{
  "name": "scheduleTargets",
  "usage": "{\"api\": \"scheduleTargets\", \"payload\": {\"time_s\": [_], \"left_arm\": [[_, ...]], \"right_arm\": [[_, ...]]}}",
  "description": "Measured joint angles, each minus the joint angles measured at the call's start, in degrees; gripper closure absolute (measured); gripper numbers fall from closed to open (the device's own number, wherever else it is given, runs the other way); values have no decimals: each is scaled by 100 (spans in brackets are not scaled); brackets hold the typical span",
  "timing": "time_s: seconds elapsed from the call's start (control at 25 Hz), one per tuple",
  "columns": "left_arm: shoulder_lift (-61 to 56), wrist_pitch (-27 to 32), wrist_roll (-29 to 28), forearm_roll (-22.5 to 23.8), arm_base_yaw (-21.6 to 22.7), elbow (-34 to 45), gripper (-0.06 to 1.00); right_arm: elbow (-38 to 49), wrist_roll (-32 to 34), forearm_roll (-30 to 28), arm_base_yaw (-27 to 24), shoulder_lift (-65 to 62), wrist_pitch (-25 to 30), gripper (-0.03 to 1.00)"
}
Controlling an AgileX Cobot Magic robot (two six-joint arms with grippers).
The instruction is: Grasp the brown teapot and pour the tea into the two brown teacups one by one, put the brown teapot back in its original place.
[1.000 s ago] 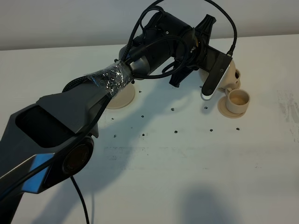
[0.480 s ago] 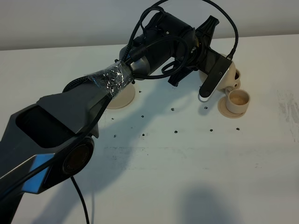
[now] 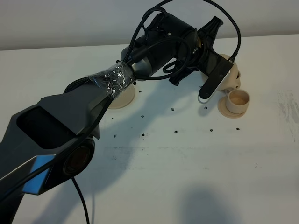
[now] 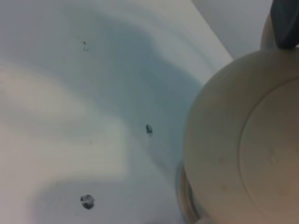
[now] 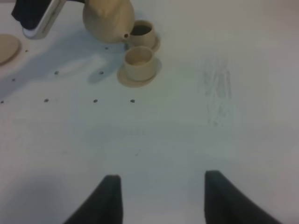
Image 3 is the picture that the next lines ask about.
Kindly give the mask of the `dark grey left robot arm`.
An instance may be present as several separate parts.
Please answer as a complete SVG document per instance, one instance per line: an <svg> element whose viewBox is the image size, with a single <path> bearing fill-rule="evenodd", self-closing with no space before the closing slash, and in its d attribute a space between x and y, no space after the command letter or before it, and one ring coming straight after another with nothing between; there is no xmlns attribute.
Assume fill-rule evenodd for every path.
<svg viewBox="0 0 299 224"><path fill-rule="evenodd" d="M100 120L133 82L155 80L158 70L174 85L195 70L213 74L213 43L222 24L213 17L195 29L159 13L141 37L133 36L116 65L13 115L0 144L1 223L12 223L25 194L42 194L87 167Z"/></svg>

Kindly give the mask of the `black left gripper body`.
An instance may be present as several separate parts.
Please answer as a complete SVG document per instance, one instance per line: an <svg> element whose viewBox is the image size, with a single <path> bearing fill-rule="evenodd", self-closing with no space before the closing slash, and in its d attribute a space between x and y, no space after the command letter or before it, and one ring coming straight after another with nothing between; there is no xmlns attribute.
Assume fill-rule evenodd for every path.
<svg viewBox="0 0 299 224"><path fill-rule="evenodd" d="M197 40L197 47L194 54L192 54L190 61L188 62L188 65L177 75L171 77L169 81L175 85L178 86L179 82L183 80L185 77L193 73L194 71L199 71L199 65L203 63L205 58L208 56L209 50L214 50L213 48L205 47L203 50L199 49L199 40Z"/></svg>

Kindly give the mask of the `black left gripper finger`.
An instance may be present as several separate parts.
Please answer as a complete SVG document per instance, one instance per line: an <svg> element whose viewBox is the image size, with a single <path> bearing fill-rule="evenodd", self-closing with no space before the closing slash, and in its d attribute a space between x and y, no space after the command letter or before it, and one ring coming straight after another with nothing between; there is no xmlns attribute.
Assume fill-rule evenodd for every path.
<svg viewBox="0 0 299 224"><path fill-rule="evenodd" d="M197 31L200 50L203 50L205 47L213 47L218 30L222 25L223 21L214 16L207 24Z"/></svg>

